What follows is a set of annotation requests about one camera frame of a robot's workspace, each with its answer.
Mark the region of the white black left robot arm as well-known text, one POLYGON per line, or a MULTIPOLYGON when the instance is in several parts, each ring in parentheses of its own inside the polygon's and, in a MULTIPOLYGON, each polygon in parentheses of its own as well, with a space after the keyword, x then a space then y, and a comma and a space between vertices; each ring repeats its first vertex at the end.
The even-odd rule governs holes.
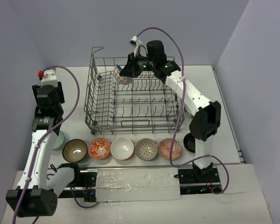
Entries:
POLYGON ((6 194, 6 201, 17 217, 52 216, 57 200, 67 185, 77 186, 82 180, 79 166, 61 164, 57 173, 47 179, 47 169, 53 146, 63 122, 62 104, 65 102, 61 82, 32 87, 37 103, 32 121, 32 144, 24 172, 15 189, 6 194))

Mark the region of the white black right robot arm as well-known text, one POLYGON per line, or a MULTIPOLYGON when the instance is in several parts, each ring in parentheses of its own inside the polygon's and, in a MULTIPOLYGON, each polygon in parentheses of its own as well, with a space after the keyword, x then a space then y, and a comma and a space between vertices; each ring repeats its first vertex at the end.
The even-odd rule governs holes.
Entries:
POLYGON ((137 78, 142 72, 152 72, 181 98, 193 116, 189 125, 190 134, 195 139, 196 161, 192 162, 193 177, 197 182, 206 181, 213 168, 212 143, 221 122, 220 103, 212 102, 185 79, 182 68, 167 59, 162 41, 148 42, 146 56, 140 54, 143 43, 138 37, 134 36, 130 43, 135 49, 128 55, 120 76, 137 78))

